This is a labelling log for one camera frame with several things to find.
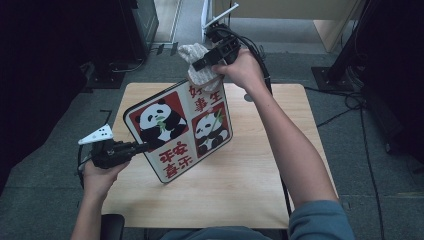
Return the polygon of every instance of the floor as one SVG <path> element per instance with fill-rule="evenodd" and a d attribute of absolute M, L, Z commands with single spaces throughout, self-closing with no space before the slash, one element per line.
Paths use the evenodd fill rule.
<path fill-rule="evenodd" d="M 202 41 L 202 6 L 201 0 L 181 0 L 171 42 L 182 45 Z M 277 25 L 283 31 L 267 34 Z M 231 28 L 264 46 L 273 84 L 298 83 L 315 88 L 310 67 L 331 66 L 337 58 L 337 52 L 325 52 L 312 21 L 232 19 Z M 348 27 L 343 41 L 350 31 Z M 0 239 L 69 238 L 83 193 L 74 175 L 77 141 L 105 122 L 108 114 L 102 111 L 112 111 L 110 123 L 121 117 L 116 116 L 117 109 L 128 83 L 181 81 L 187 64 L 178 54 L 170 53 L 169 49 L 162 54 L 152 52 L 143 66 L 126 74 L 121 89 L 98 89 L 75 98 L 48 141 L 13 169 L 0 198 Z M 316 123 L 346 111 L 344 97 L 313 91 L 307 91 L 307 95 Z M 318 131 L 356 238 L 382 239 L 383 230 L 387 240 L 423 239 L 424 174 L 413 173 L 422 165 L 409 156 L 386 153 L 372 112 L 350 111 Z M 126 240 L 143 239 L 143 229 L 125 228 L 124 232 Z"/>
<path fill-rule="evenodd" d="M 179 45 L 203 43 L 201 14 L 203 1 L 199 0 L 155 0 L 159 18 L 155 44 L 165 43 L 170 48 L 173 42 Z M 273 53 L 327 53 L 312 20 L 223 18 L 233 31 L 262 45 L 265 52 Z M 354 21 L 345 29 L 343 37 L 332 52 L 338 54 L 349 38 Z"/>
<path fill-rule="evenodd" d="M 156 43 L 172 42 L 182 0 L 154 0 L 159 19 Z"/>

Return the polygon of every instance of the left hand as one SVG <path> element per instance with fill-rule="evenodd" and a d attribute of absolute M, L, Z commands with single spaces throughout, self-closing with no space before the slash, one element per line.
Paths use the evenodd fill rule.
<path fill-rule="evenodd" d="M 113 168 L 101 169 L 88 161 L 84 168 L 84 195 L 104 201 L 118 174 L 129 164 L 128 161 Z"/>

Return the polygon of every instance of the white tag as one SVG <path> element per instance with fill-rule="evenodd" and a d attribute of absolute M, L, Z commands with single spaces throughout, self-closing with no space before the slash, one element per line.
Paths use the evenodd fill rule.
<path fill-rule="evenodd" d="M 113 138 L 112 129 L 110 128 L 109 124 L 106 124 L 103 127 L 94 131 L 92 134 L 88 135 L 87 137 L 80 139 L 78 141 L 78 144 L 83 145 L 83 144 L 99 142 L 99 141 L 112 139 L 112 138 Z"/>

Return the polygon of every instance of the sign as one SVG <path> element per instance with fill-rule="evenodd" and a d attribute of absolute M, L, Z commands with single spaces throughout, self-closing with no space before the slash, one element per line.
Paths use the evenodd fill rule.
<path fill-rule="evenodd" d="M 124 122 L 159 180 L 168 183 L 233 136 L 223 84 L 213 92 L 184 80 L 130 107 Z"/>

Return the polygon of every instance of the chair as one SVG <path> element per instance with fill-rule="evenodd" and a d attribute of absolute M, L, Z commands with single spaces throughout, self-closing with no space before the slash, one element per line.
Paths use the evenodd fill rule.
<path fill-rule="evenodd" d="M 102 215 L 101 240 L 121 240 L 124 233 L 125 218 L 120 214 Z"/>

